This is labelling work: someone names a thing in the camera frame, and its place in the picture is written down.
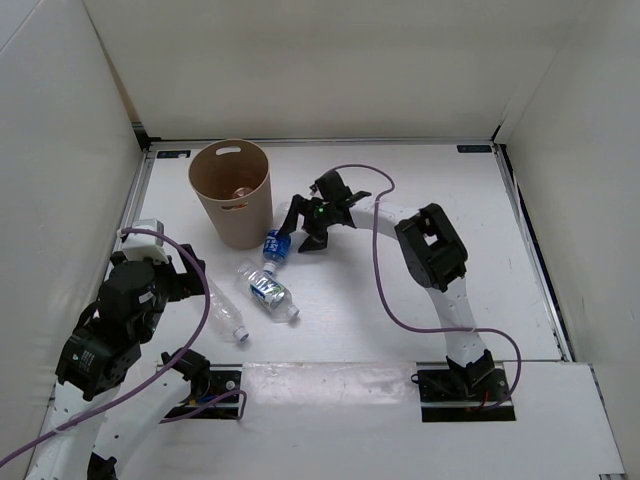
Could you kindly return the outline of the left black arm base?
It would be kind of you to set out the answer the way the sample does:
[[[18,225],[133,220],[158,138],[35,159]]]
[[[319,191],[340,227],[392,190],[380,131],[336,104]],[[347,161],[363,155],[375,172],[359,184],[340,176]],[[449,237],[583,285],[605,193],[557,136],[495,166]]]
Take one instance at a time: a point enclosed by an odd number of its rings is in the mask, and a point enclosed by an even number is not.
[[[213,364],[209,367],[209,380],[181,400],[164,419],[190,414],[220,395],[240,389],[242,373],[243,367],[240,364]],[[236,393],[194,414],[191,419],[234,420],[239,416],[243,403],[243,397]]]

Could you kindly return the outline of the orange plastic bottle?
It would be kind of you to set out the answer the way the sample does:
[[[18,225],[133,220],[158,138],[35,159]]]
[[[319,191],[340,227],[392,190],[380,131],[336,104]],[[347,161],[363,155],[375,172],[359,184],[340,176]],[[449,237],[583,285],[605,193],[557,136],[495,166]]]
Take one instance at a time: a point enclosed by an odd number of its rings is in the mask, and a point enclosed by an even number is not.
[[[251,194],[253,191],[254,189],[251,187],[239,187],[232,193],[231,198],[232,199],[243,198]]]

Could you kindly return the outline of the blue label plastic bottle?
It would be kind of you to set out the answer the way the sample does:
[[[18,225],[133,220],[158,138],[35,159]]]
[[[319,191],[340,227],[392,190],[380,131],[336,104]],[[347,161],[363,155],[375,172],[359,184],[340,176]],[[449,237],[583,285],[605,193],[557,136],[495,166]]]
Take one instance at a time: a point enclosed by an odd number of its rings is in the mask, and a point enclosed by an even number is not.
[[[268,231],[263,244],[263,270],[269,274],[274,274],[285,263],[291,248],[291,235],[280,236],[278,234],[289,212],[289,206],[289,202],[282,202],[276,207],[271,229]]]

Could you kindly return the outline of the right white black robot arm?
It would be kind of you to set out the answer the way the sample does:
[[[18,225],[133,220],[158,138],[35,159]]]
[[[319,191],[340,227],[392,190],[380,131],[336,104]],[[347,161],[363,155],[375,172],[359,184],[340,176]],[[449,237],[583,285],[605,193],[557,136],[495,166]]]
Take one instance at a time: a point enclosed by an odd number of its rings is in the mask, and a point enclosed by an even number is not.
[[[352,191],[333,169],[317,178],[312,196],[291,198],[279,237],[300,229],[306,238],[300,253],[324,250],[334,225],[372,232],[372,246],[383,235],[398,242],[412,279],[425,289],[435,307],[445,336],[449,387],[460,399],[480,393],[495,369],[491,352],[476,330],[466,290],[468,252],[441,206],[400,207]]]

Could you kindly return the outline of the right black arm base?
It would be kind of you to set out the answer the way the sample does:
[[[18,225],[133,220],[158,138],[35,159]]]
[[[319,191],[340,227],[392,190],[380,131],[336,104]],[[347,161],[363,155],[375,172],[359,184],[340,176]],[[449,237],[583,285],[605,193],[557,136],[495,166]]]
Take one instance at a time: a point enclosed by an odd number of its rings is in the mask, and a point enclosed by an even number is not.
[[[411,376],[418,386],[423,423],[511,422],[516,420],[503,369],[494,370],[469,392],[446,369],[418,370]]]

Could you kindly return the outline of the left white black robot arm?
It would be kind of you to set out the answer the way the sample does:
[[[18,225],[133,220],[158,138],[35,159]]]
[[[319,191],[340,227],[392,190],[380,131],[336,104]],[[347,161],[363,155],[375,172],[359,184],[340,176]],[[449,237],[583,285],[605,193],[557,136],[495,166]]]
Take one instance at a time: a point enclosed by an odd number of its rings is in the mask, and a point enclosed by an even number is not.
[[[162,355],[157,374],[125,395],[128,370],[140,359],[166,305],[205,294],[205,263],[188,244],[175,270],[156,237],[130,234],[63,346],[48,431],[37,441],[31,479],[115,479],[133,451],[182,398],[210,388],[204,357],[189,348]]]

